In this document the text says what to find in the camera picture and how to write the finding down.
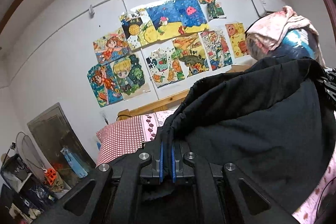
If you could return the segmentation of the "large black coat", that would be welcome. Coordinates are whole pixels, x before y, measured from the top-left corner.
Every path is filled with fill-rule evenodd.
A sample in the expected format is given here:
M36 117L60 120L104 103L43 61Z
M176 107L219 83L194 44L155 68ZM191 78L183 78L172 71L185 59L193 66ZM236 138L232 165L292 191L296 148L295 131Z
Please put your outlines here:
M239 73L198 80L158 129L163 177L185 141L208 162L241 168L293 213L321 181L335 147L335 118L310 58L266 57Z

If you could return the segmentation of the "clear bag of blue clothes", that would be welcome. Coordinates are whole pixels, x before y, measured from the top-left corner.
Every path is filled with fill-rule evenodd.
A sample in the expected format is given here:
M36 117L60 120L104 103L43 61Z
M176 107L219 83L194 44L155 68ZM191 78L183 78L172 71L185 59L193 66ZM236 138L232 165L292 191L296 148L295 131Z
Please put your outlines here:
M248 35L245 42L248 53L256 60L288 56L290 59L310 57L317 61L320 54L316 36L306 27L289 30L275 50L268 50L263 44L263 39L254 35Z

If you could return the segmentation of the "red white checked pillow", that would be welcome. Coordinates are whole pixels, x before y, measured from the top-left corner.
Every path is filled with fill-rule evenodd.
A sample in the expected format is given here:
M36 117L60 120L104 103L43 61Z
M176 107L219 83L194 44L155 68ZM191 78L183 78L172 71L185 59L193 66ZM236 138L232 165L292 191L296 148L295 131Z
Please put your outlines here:
M145 141L140 116L106 125L96 132L96 136L101 143L97 166L136 152Z

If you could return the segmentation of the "fruit drinks drawing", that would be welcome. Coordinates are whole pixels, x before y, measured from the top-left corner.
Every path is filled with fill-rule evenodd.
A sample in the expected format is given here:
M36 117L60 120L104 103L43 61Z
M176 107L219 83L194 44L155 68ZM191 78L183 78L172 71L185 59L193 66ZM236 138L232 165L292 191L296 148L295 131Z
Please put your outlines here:
M145 61L151 79L157 88L185 79L182 66L172 42L155 46L144 51Z

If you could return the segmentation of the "blond boy drawing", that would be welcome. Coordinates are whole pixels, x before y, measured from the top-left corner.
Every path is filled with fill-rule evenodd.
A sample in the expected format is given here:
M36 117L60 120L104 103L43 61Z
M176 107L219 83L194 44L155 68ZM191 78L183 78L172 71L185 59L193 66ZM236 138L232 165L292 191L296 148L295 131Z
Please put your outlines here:
M149 84L136 53L122 57L110 64L124 100L150 92Z

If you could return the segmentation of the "red hair girl drawing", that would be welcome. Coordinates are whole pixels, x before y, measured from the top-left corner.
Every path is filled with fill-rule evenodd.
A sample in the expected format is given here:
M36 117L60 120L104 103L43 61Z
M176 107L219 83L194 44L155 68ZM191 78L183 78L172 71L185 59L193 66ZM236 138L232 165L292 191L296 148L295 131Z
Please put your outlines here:
M120 87L109 64L97 64L87 73L87 78L100 107L123 100Z

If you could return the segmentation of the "orange green landscape drawing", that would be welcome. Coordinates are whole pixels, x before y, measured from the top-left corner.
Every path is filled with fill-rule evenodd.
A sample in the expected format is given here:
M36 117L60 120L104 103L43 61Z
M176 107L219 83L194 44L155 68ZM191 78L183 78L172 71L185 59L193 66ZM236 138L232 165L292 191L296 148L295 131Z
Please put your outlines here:
M175 38L173 46L179 61L188 68L189 77L209 70L206 51L198 34Z

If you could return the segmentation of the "orange plastic toy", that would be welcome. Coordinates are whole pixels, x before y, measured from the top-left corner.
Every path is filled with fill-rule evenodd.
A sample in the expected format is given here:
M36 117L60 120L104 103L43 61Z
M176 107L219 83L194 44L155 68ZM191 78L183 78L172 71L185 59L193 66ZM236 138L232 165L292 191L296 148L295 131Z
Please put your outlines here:
M53 184L57 179L57 172L52 168L44 169L44 177L45 177L45 184L47 184L48 186L53 186Z

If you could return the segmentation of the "colourful crowd drawing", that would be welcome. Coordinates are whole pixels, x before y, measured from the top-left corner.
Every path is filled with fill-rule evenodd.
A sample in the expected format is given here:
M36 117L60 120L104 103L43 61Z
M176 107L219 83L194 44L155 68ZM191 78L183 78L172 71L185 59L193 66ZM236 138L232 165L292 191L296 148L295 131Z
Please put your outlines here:
M231 53L222 29L205 30L201 32L200 36L205 46L212 71L233 64Z

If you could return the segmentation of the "orange hair girl drawing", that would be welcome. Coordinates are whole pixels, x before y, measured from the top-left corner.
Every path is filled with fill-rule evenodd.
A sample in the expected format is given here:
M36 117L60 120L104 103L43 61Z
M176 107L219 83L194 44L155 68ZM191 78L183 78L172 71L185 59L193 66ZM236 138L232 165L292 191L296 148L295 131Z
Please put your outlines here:
M93 48L96 59L101 65L114 62L130 52L130 46L122 28L94 41Z

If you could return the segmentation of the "moon and yellow drawing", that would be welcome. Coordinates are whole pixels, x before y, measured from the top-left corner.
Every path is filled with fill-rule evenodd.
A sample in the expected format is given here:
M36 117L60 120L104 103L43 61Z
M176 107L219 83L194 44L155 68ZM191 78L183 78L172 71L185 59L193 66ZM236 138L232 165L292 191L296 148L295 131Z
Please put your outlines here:
M119 19L132 51L158 41L158 32L146 9L132 9L121 14Z

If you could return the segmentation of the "grey standing fan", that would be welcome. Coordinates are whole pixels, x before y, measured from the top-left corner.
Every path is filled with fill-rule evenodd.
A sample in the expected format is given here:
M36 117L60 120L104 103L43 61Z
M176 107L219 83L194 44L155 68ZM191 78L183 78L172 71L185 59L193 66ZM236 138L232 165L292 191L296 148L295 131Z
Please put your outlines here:
M31 138L20 131L15 139L17 152L31 173L41 182L45 182L45 165L42 162Z

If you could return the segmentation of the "blue sea drawing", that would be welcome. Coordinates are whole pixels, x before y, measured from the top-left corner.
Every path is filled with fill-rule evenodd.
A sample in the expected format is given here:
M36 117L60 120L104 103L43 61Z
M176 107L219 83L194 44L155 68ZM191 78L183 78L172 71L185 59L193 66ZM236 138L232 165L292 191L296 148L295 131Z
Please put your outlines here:
M209 28L198 0L168 0L146 7L157 33L156 40L168 40Z

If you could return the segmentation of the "yellow bear drawing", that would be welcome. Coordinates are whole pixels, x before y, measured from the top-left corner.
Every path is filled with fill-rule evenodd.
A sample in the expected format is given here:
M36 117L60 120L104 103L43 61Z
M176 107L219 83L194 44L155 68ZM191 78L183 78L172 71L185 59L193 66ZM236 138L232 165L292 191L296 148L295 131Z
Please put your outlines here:
M230 38L231 47L236 58L248 55L245 41L245 30L242 23L226 24L226 30Z

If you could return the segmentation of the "cluttered shelf unit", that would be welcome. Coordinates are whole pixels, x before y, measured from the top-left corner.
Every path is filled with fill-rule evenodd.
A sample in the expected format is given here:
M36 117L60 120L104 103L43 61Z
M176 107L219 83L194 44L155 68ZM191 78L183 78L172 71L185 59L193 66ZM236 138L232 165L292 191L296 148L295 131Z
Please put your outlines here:
M58 172L53 186L41 183L17 153L15 143L1 154L1 179L1 206L13 223L32 223L69 191Z

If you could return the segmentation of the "pink apple print duvet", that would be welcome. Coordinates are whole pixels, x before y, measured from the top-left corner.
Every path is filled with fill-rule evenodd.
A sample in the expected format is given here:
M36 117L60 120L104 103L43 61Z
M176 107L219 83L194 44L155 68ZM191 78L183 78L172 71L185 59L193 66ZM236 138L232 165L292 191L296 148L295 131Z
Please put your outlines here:
M141 116L143 136L145 141L154 139L157 129L162 127L168 116L173 114L173 110L158 111L155 113L144 114ZM315 187L306 201L292 214L292 216L299 221L299 223L314 223L316 219L316 211L320 198L324 198L327 194L335 193L335 151L332 158L323 174L319 184Z

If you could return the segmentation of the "red hair figure cutout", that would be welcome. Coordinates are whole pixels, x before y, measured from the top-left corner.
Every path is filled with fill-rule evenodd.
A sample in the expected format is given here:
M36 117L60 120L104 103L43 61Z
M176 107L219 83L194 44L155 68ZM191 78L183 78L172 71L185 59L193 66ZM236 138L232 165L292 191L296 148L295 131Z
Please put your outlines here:
M201 5L206 6L208 20L226 18L226 15L218 0L198 0Z

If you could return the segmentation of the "pink floral blanket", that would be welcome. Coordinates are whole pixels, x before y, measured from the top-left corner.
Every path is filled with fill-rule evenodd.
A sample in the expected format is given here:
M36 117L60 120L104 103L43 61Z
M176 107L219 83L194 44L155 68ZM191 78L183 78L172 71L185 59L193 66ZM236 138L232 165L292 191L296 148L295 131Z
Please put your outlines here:
M254 35L256 38L263 39L262 43L268 50L275 50L289 30L305 27L316 36L318 49L320 51L317 62L323 68L326 68L321 46L319 45L318 31L308 18L298 15L290 6L284 6L281 11L274 12L256 20L256 22L246 30L245 34L246 38L248 35Z

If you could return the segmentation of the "white air conditioner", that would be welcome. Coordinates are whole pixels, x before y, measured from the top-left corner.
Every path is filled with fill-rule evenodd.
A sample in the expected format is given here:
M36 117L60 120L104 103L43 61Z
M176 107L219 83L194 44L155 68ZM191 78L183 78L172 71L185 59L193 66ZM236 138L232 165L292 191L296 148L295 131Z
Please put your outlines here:
M285 2L282 0L251 0L259 17L282 10Z

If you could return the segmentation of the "wooden bed frame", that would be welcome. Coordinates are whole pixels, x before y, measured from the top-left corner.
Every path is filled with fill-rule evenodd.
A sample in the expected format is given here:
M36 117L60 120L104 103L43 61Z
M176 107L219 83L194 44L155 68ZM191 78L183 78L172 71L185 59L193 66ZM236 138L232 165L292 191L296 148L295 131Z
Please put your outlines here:
M122 121L130 117L135 117L138 115L149 114L157 111L169 110L172 107L178 106L186 98L187 94L190 91L190 88L198 80L201 80L206 77L218 75L221 73L230 73L230 72L243 72L248 68L252 67L255 63L254 60L244 61L242 64L234 64L218 69L216 71L208 71L205 73L200 73L198 75L187 78L186 80L179 81L172 85L164 86L163 92L159 95L164 95L164 97L158 97L154 102L147 103L135 109L125 109L121 110L117 114L116 121Z

